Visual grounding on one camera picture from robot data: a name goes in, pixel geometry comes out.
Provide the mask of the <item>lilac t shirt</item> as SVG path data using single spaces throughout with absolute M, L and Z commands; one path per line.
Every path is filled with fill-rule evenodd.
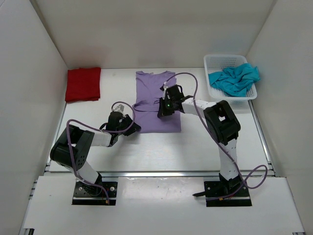
M 163 96 L 160 87 L 175 73 L 165 71 L 159 74 L 136 72 L 135 123 L 141 127 L 140 133 L 181 132 L 180 112 L 158 118 L 159 99 Z

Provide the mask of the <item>red t shirt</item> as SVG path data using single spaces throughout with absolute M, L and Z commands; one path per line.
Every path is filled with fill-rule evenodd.
M 67 71 L 65 102 L 97 101 L 100 98 L 101 68 L 79 68 Z

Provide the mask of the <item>teal t shirt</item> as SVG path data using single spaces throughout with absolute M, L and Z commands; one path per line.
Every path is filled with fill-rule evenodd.
M 258 67 L 244 63 L 238 67 L 228 67 L 208 75 L 209 84 L 226 95 L 246 97 L 252 85 L 260 80 Z

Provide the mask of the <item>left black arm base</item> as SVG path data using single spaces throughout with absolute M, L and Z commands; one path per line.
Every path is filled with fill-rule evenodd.
M 115 206 L 118 180 L 105 180 L 102 182 L 102 186 L 108 194 L 108 199 L 104 191 L 99 187 L 89 186 L 77 180 L 73 191 L 72 205 Z

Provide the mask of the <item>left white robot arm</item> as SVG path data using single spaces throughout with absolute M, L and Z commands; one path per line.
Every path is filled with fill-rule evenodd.
M 103 189 L 102 176 L 87 161 L 90 149 L 112 147 L 117 143 L 119 136 L 129 136 L 140 130 L 140 125 L 120 111 L 112 111 L 108 121 L 99 129 L 70 119 L 52 147 L 50 158 L 86 184 L 85 189 L 90 195 L 97 196 Z

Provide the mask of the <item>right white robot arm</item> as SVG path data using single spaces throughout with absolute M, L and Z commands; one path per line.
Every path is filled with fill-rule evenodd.
M 224 195 L 232 195 L 238 188 L 234 179 L 239 176 L 236 146 L 241 126 L 229 103 L 225 100 L 207 102 L 191 95 L 185 96 L 180 85 L 163 85 L 160 90 L 159 118 L 170 116 L 176 111 L 196 115 L 204 122 L 211 138 L 220 145 L 220 178 L 223 180 L 220 182 L 220 191 Z

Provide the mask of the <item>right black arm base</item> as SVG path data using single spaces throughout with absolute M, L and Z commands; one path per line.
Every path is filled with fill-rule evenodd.
M 205 197 L 207 207 L 251 207 L 249 190 L 242 182 L 228 188 L 226 182 L 204 181 L 204 190 L 193 194 Z

